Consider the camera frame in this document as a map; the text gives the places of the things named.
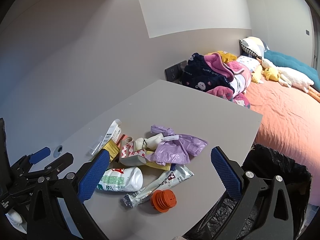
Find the white gloved hand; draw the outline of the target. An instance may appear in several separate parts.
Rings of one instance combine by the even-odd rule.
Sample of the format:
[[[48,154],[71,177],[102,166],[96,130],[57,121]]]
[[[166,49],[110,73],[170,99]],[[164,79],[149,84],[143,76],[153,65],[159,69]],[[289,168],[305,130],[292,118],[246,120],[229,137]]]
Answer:
[[[9,222],[14,226],[20,226],[23,223],[21,215],[15,210],[11,209],[5,214]]]

